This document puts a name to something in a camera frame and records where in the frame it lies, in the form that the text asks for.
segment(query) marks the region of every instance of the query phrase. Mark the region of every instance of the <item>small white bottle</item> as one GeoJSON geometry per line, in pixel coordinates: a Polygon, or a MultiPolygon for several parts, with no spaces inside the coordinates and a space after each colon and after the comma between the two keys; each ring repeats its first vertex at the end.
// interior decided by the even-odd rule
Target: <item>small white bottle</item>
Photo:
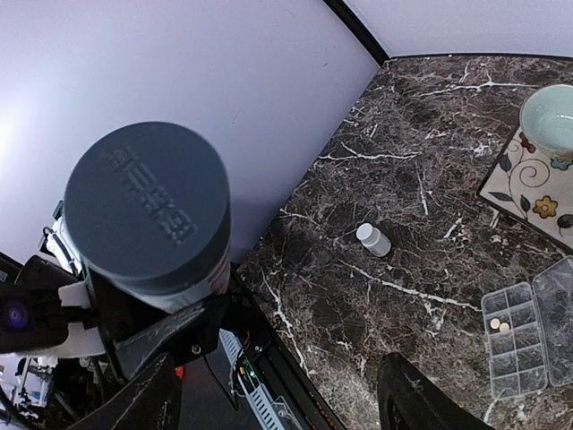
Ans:
{"type": "Polygon", "coordinates": [[[383,257],[390,252],[392,243],[372,224],[364,223],[356,230],[356,238],[362,245],[377,257],[383,257]]]}

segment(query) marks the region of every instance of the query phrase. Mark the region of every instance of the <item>pill organizer compartment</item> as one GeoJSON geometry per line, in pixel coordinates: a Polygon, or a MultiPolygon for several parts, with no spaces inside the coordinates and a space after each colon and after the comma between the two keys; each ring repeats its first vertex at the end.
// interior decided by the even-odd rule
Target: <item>pill organizer compartment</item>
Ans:
{"type": "Polygon", "coordinates": [[[482,312],[493,398],[507,399],[544,389],[548,383],[545,346],[529,284],[522,282],[486,294],[482,312]],[[493,329],[495,319],[507,323],[509,330],[493,329]]]}

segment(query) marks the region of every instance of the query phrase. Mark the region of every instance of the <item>electronics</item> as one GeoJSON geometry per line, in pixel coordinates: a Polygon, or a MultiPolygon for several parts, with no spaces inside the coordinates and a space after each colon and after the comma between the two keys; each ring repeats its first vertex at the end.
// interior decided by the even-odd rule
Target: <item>electronics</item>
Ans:
{"type": "Polygon", "coordinates": [[[0,354],[64,343],[67,322],[57,289],[4,284],[0,288],[0,354]]]}
{"type": "Polygon", "coordinates": [[[232,372],[235,373],[235,379],[261,428],[265,430],[302,430],[290,407],[284,403],[284,399],[273,400],[269,389],[260,381],[256,370],[245,356],[244,347],[238,338],[232,332],[225,330],[220,331],[219,338],[232,372]]]}

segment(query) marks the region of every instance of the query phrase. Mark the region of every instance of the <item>yellow flower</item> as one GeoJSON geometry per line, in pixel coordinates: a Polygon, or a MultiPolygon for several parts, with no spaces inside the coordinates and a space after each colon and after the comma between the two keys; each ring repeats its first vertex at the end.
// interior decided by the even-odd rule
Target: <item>yellow flower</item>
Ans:
{"type": "Polygon", "coordinates": [[[547,217],[554,217],[557,215],[555,213],[557,204],[558,203],[554,202],[549,195],[546,195],[542,198],[542,200],[535,201],[534,212],[543,219],[546,219],[547,217]]]}

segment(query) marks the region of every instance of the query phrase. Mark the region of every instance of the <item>red component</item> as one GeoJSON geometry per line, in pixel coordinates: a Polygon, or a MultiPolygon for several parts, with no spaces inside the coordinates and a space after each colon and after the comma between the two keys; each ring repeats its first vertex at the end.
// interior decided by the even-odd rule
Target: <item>red component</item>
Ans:
{"type": "Polygon", "coordinates": [[[185,368],[183,366],[177,367],[175,370],[175,374],[180,380],[183,380],[185,377],[185,368]]]}

